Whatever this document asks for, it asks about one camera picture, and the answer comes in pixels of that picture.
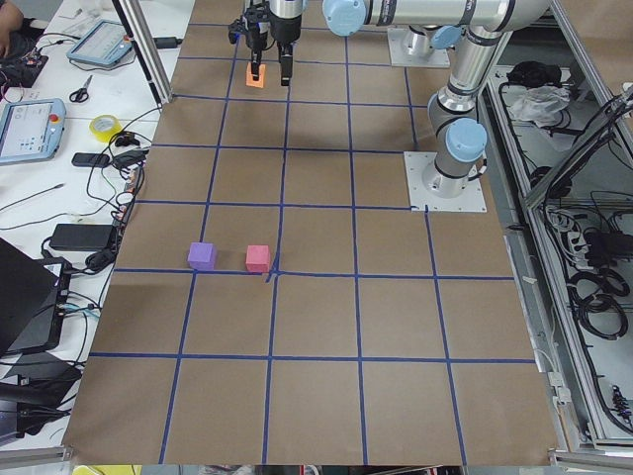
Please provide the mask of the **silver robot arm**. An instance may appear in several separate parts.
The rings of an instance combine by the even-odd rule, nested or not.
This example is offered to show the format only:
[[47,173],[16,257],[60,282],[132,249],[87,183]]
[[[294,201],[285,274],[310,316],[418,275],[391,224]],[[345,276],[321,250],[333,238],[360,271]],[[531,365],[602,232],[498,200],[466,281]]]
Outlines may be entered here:
[[[457,49],[446,83],[431,95],[428,120],[437,139],[437,153],[421,173],[431,195],[452,199],[477,179],[474,165],[483,157],[488,135],[476,118],[481,90],[507,39],[546,12],[547,1],[324,1],[322,16],[339,37],[365,26],[394,32],[408,28],[408,38],[422,37],[429,48]],[[305,1],[246,1],[227,28],[230,43],[244,39],[250,50],[248,72],[261,76],[262,53],[276,47],[281,83],[293,76],[293,48],[302,31]]]

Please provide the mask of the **person forearm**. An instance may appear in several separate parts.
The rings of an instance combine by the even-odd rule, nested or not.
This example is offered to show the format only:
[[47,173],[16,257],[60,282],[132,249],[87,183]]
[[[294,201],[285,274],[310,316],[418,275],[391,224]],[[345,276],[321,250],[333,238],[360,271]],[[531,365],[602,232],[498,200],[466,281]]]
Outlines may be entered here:
[[1,56],[6,57],[10,52],[10,35],[21,29],[24,20],[22,11],[11,1],[1,2],[0,10],[0,45]]

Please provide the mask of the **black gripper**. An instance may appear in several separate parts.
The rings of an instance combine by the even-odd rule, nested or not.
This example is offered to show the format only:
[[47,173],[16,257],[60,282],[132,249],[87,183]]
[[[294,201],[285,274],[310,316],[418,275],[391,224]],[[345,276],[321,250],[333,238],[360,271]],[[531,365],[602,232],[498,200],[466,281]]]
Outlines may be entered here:
[[228,26],[228,40],[232,45],[239,38],[252,49],[250,77],[260,79],[261,49],[278,43],[280,83],[289,86],[293,77],[293,42],[301,34],[302,1],[244,1],[240,16]]

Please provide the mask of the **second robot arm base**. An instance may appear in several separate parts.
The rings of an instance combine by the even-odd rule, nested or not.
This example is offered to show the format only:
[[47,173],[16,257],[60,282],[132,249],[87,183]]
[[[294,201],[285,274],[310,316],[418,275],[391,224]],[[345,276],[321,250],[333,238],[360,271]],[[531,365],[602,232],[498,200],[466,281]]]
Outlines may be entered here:
[[392,66],[448,68],[447,50],[453,42],[453,27],[408,26],[388,29],[388,45]]

